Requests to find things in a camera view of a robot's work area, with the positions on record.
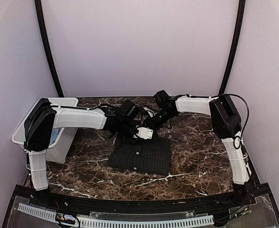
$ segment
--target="blue object in bin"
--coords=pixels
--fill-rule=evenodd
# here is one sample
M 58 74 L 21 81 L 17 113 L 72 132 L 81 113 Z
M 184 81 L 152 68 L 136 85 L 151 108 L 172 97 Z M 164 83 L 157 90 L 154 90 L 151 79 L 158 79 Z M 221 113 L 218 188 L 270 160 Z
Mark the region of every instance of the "blue object in bin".
M 61 128 L 53 129 L 52 136 L 50 137 L 49 145 L 53 144 L 56 141 L 60 131 L 61 131 Z

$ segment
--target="white cable tray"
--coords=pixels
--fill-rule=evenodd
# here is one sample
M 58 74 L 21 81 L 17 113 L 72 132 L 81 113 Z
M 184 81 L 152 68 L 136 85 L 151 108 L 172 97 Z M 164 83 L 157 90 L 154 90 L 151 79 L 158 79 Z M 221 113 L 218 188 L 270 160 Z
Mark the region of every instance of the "white cable tray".
M 19 203 L 18 211 L 22 211 L 26 214 L 35 216 L 37 218 L 47 220 L 50 222 L 56 222 L 56 212 L 48 209 L 40 209 L 31 205 Z M 66 215 L 67 219 L 75 218 Z M 213 225 L 213 215 L 203 216 L 198 218 L 185 218 L 179 220 L 168 220 L 168 221 L 112 221 L 112 220 L 99 220 L 93 218 L 84 218 L 78 216 L 82 228 L 193 228 L 202 227 L 207 225 Z

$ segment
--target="black cable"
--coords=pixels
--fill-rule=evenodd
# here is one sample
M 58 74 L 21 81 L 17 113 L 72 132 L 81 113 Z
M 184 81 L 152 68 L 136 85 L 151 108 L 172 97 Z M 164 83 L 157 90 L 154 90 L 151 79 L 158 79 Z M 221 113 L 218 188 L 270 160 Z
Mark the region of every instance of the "black cable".
M 32 191 L 33 191 L 32 196 L 34 197 L 34 199 L 35 199 L 41 206 L 43 206 L 43 207 L 45 207 L 45 208 L 48 208 L 48 209 L 55 210 L 57 214 L 58 214 L 58 212 L 61 212 L 61 213 L 63 213 L 63 215 L 67 214 L 67 215 L 72 216 L 74 219 L 76 219 L 76 221 L 78 222 L 78 228 L 80 228 L 80 220 L 77 218 L 76 215 L 74 215 L 73 213 L 68 212 L 68 211 L 66 211 L 66 210 L 62 210 L 62 209 L 59 209 L 59 208 L 53 208 L 53 207 L 50 207 L 50 206 L 47 206 L 47 205 L 41 203 L 40 200 L 38 200 L 37 197 L 35 196 L 34 188 L 33 188 L 33 183 L 32 183 L 32 179 L 31 179 L 31 178 L 29 179 L 29 184 L 30 184 L 30 188 L 31 188 Z
M 246 117 L 245 124 L 244 124 L 244 126 L 243 126 L 243 130 L 242 130 L 242 132 L 241 132 L 241 136 L 238 136 L 238 135 L 237 135 L 237 136 L 234 138 L 234 140 L 233 140 L 233 146 L 234 146 L 234 148 L 235 148 L 235 149 L 239 149 L 239 148 L 241 148 L 241 146 L 242 146 L 243 134 L 244 134 L 244 131 L 245 131 L 245 128 L 246 128 L 248 119 L 249 119 L 249 106 L 248 106 L 246 100 L 245 100 L 243 97 L 241 97 L 240 95 L 237 95 L 237 94 L 221 94 L 221 95 L 216 95 L 216 96 L 191 96 L 191 97 L 192 97 L 192 98 L 216 98 L 216 97 L 222 97 L 222 96 L 235 96 L 235 97 L 238 97 L 239 99 L 241 99 L 241 100 L 244 102 L 244 104 L 246 105 L 246 108 L 247 108 L 247 117 Z M 236 140 L 236 139 L 239 139 L 239 140 L 240 140 L 240 144 L 239 144 L 238 147 L 235 145 L 235 140 Z
M 98 105 L 98 106 L 95 106 L 95 107 L 91 107 L 91 108 L 75 107 L 75 106 L 64 106 L 64 105 L 51 105 L 51 107 L 54 107 L 54 108 L 61 107 L 61 108 L 81 109 L 81 110 L 87 110 L 87 109 L 88 110 L 94 110 L 94 109 L 98 109 L 98 108 L 101 108 L 101 107 L 118 108 L 118 107 L 115 107 L 115 106 L 110 105 L 110 104 L 101 104 L 101 105 Z
M 163 124 L 163 126 L 167 129 L 172 129 L 172 119 L 174 118 L 174 116 L 170 119 L 170 122 L 169 122 L 169 127 L 167 127 L 166 125 Z
M 230 216 L 233 215 L 235 212 L 237 212 L 239 209 L 241 209 L 242 207 L 244 207 L 245 203 L 246 203 L 246 202 L 244 202 L 242 205 L 240 205 L 237 209 L 235 209 L 235 210 L 234 210 L 233 212 L 231 212 L 229 215 L 227 215 L 227 216 L 225 216 L 225 217 L 223 217 L 223 218 L 221 218 L 221 219 L 218 219 L 218 220 L 216 220 L 216 221 L 214 221 L 214 222 L 220 222 L 220 221 L 222 221 L 222 220 L 224 220 L 224 219 L 230 217 Z

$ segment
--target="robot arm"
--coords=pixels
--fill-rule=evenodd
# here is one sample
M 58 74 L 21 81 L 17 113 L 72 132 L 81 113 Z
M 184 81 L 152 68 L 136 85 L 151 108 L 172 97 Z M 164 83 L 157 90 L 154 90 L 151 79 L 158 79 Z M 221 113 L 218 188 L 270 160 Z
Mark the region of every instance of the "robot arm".
M 213 132 L 223 142 L 231 163 L 233 183 L 246 184 L 251 175 L 248 166 L 248 155 L 241 143 L 241 117 L 229 96 L 196 97 L 179 95 L 170 97 L 164 90 L 154 97 L 161 111 L 148 117 L 145 126 L 153 130 L 159 129 L 178 113 L 200 113 L 210 115 Z
M 153 130 L 139 126 L 134 118 L 140 109 L 126 100 L 120 107 L 81 108 L 59 106 L 42 98 L 25 120 L 24 149 L 28 154 L 28 163 L 32 184 L 35 190 L 48 188 L 46 153 L 50 143 L 52 129 L 62 127 L 93 128 L 121 133 L 133 139 L 152 139 Z

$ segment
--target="folded cloth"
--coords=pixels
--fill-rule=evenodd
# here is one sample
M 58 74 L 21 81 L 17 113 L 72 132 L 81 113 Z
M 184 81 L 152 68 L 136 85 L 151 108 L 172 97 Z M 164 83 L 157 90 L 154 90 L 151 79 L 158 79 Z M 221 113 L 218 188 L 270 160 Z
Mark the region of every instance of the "folded cloth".
M 133 170 L 167 176 L 171 166 L 170 139 L 157 138 L 135 144 L 127 143 L 117 135 L 108 165 L 113 168 Z

